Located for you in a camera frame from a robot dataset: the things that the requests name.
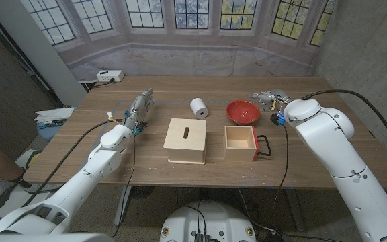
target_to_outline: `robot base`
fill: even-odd
[[[256,241],[253,226],[244,214],[232,206],[209,200],[201,201],[199,208],[206,221],[206,235],[204,235],[204,220],[196,211],[198,202],[186,205],[194,209],[182,206],[167,218],[161,229],[160,242]],[[202,240],[199,240],[198,235],[195,236],[198,233],[198,216]]]

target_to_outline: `wooden table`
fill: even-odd
[[[92,126],[107,120],[107,112],[115,111],[123,118],[132,101],[147,88],[152,87],[156,104],[147,114],[148,128],[135,140],[135,170],[131,185],[142,186],[210,186],[272,188],[279,186],[286,164],[286,139],[283,127],[269,120],[271,112],[262,112],[255,128],[265,134],[270,142],[272,157],[258,157],[255,162],[235,162],[223,159],[224,125],[233,125],[226,117],[227,103],[235,99],[248,99],[253,92],[283,89],[293,98],[309,93],[332,89],[319,77],[125,77],[121,83],[93,89],[74,111],[67,123],[43,150],[35,164],[28,169],[25,179],[43,182],[77,139]],[[163,148],[169,121],[172,118],[195,118],[189,103],[200,97],[209,109],[207,116],[207,145],[205,165],[186,165],[168,162]],[[355,136],[350,139],[361,157],[376,177],[387,188],[387,152],[369,133],[368,129],[349,109],[338,94],[317,96],[324,107],[345,112],[355,126]],[[51,182],[68,181],[85,161],[97,137],[110,130],[113,123],[97,128],[86,136],[71,153]],[[283,183],[293,188],[334,188],[322,164],[305,147],[295,130],[288,126],[289,169]],[[120,167],[102,183],[126,184],[134,164],[134,140]],[[259,142],[266,149],[264,142]]]

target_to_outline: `power strip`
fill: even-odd
[[[98,81],[101,81],[101,82],[109,82],[112,78],[114,78],[115,82],[121,82],[124,76],[125,75],[122,72],[122,70],[114,70],[114,71],[103,70],[98,72],[97,74]]]

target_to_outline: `white paper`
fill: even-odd
[[[38,116],[37,118],[34,118],[34,121],[37,123],[51,123],[53,120],[67,119],[73,112],[74,108],[57,108],[53,110],[37,111],[35,113],[38,114]]]

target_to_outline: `paper towel roll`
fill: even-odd
[[[191,109],[197,119],[203,119],[208,115],[208,109],[201,98],[195,98],[192,100]]]

